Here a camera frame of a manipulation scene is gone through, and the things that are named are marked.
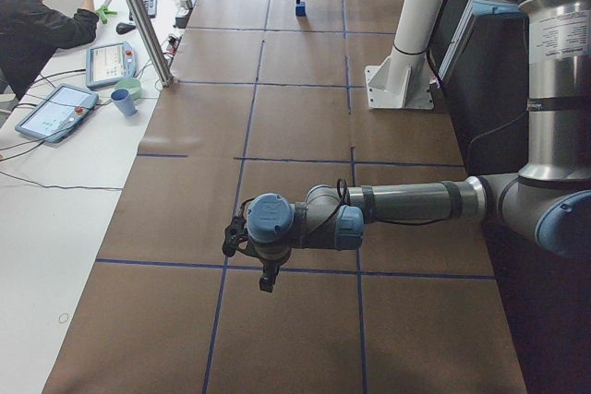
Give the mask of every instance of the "green bowl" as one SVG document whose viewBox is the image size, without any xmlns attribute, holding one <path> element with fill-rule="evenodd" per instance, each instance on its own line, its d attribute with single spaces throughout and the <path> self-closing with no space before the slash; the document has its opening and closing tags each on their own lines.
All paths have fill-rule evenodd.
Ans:
<svg viewBox="0 0 591 394">
<path fill-rule="evenodd" d="M 141 97 L 141 82 L 136 78 L 122 78 L 115 85 L 115 89 L 128 90 L 134 101 Z"/>
</svg>

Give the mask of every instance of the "cup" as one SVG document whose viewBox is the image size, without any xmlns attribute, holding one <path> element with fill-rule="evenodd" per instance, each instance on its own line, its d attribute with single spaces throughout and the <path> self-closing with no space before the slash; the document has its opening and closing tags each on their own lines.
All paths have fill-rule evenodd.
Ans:
<svg viewBox="0 0 591 394">
<path fill-rule="evenodd" d="M 138 111 L 128 90 L 119 89 L 113 91 L 111 93 L 111 100 L 124 115 L 133 115 Z"/>
</svg>

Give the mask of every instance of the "metal pole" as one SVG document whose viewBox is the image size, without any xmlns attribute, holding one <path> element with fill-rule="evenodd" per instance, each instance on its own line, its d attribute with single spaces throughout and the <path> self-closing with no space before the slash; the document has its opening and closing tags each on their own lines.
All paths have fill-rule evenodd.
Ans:
<svg viewBox="0 0 591 394">
<path fill-rule="evenodd" d="M 173 75 L 168 68 L 168 64 L 166 63 L 166 59 L 163 55 L 163 50 L 160 46 L 160 43 L 158 42 L 156 32 L 151 25 L 150 18 L 146 13 L 144 5 L 142 4 L 141 0 L 126 1 L 129 5 L 131 13 L 133 14 L 134 21 L 138 26 L 139 35 L 141 36 L 144 45 L 146 45 L 148 55 L 150 56 L 151 61 L 154 63 L 158 77 L 163 83 L 163 87 L 168 87 L 173 81 Z"/>
</svg>

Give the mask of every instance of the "brown tiled surface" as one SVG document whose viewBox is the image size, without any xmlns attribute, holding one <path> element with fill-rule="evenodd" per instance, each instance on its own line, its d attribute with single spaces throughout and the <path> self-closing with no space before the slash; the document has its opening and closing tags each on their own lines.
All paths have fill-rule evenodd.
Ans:
<svg viewBox="0 0 591 394">
<path fill-rule="evenodd" d="M 449 115 L 360 88 L 403 0 L 305 1 L 198 0 L 45 392 L 525 392 L 475 222 L 294 250 L 271 294 L 223 256 L 262 193 L 464 179 Z"/>
</svg>

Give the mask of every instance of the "man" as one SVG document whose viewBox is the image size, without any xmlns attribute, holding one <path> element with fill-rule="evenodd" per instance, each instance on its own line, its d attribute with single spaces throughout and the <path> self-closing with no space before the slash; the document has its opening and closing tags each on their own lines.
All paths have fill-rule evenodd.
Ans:
<svg viewBox="0 0 591 394">
<path fill-rule="evenodd" d="M 43 1 L 0 0 L 0 93 L 4 79 L 21 99 L 57 48 L 73 48 L 96 37 L 99 18 L 93 0 L 82 0 L 73 18 Z"/>
</svg>

